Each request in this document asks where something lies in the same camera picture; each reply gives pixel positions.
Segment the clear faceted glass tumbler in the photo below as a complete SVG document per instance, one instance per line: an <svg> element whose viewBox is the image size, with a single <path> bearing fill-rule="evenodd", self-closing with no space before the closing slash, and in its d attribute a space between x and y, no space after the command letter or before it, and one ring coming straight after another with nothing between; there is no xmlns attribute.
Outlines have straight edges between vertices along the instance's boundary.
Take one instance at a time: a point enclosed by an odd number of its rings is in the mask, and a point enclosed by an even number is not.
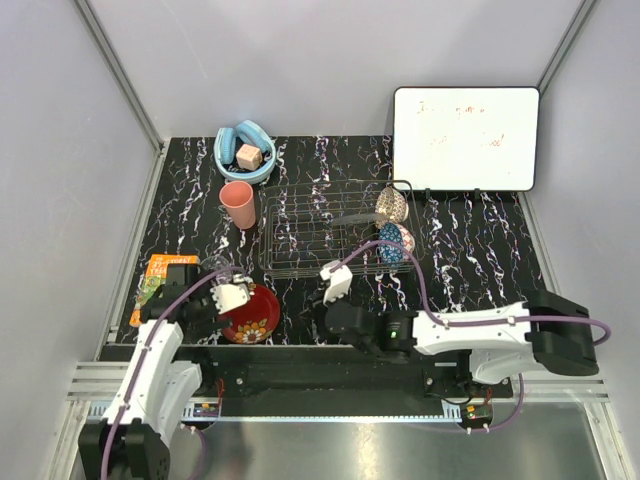
<svg viewBox="0 0 640 480"><path fill-rule="evenodd" d="M223 256L211 255L202 260L200 266L204 271L218 271L230 267L231 263Z"/></svg>

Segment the red floral plate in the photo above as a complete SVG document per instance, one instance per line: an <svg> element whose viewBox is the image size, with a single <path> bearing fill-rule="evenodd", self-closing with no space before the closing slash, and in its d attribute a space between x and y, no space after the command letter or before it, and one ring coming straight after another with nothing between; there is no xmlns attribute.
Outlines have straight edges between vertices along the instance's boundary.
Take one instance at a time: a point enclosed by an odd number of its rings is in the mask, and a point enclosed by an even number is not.
<svg viewBox="0 0 640 480"><path fill-rule="evenodd" d="M223 315L231 322L221 330L230 342L254 345L266 341L278 326L280 304L275 294L263 285L256 285L249 301Z"/></svg>

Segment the blue patterned bowl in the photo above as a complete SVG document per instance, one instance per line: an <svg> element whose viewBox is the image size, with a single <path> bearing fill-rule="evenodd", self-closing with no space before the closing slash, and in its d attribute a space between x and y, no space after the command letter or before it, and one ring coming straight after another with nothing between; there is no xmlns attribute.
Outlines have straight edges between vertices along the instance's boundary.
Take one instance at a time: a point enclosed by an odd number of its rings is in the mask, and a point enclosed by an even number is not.
<svg viewBox="0 0 640 480"><path fill-rule="evenodd" d="M401 224L387 222L379 230L380 244L378 255L381 260L389 265L400 265L409 259L414 252L415 239L409 230Z"/></svg>

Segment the clear glass dish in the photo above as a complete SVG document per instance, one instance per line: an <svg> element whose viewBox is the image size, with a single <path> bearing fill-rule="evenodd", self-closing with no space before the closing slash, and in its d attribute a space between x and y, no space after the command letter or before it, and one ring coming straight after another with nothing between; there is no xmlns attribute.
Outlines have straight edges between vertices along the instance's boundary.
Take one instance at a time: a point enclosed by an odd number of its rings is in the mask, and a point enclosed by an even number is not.
<svg viewBox="0 0 640 480"><path fill-rule="evenodd" d="M330 222L332 227L349 227L353 225L375 224L385 220L383 214L377 212L349 214L333 218Z"/></svg>

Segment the beige patterned bowl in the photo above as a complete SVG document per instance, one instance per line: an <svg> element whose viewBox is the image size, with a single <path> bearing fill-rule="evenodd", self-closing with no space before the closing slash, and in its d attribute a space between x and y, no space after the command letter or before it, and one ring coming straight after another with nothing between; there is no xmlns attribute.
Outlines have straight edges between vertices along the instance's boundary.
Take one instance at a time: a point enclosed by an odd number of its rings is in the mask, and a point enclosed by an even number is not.
<svg viewBox="0 0 640 480"><path fill-rule="evenodd" d="M402 223L409 216L409 206L404 195L391 186L385 187L379 194L375 213L376 225L382 228L386 223Z"/></svg>

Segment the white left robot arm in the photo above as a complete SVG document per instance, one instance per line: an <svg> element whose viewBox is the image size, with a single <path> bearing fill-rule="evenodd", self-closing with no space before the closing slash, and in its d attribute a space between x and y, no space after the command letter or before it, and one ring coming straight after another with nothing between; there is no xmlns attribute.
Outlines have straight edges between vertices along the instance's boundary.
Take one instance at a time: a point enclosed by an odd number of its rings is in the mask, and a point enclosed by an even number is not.
<svg viewBox="0 0 640 480"><path fill-rule="evenodd" d="M97 423L78 438L88 479L165 479L171 438L192 395L215 386L216 372L202 362L177 361L186 325L210 320L245 305L248 282L239 267L213 271L172 264L164 284L143 305L138 340L120 387Z"/></svg>

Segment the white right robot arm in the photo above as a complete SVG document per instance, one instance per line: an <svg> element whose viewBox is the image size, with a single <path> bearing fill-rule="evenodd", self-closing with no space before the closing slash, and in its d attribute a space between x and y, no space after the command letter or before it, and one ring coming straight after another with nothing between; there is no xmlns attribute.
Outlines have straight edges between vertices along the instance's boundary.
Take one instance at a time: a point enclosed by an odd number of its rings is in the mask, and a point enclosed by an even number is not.
<svg viewBox="0 0 640 480"><path fill-rule="evenodd" d="M599 372L588 309L548 291L533 291L495 309L434 315L424 310L374 313L331 296L320 303L330 335L381 361L466 355L453 375L457 390L470 397L526 372L569 377Z"/></svg>

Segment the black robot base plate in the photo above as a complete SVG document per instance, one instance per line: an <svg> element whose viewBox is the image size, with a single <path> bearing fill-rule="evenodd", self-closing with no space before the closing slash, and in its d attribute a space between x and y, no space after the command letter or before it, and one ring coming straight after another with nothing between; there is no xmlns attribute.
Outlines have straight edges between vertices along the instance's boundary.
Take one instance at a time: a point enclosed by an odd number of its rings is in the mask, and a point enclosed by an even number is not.
<svg viewBox="0 0 640 480"><path fill-rule="evenodd" d="M225 417L426 417L474 399L518 397L518 382L493 386L471 381L463 353L413 356L394 364L347 346L182 346L178 360L201 366L201 397L224 383Z"/></svg>

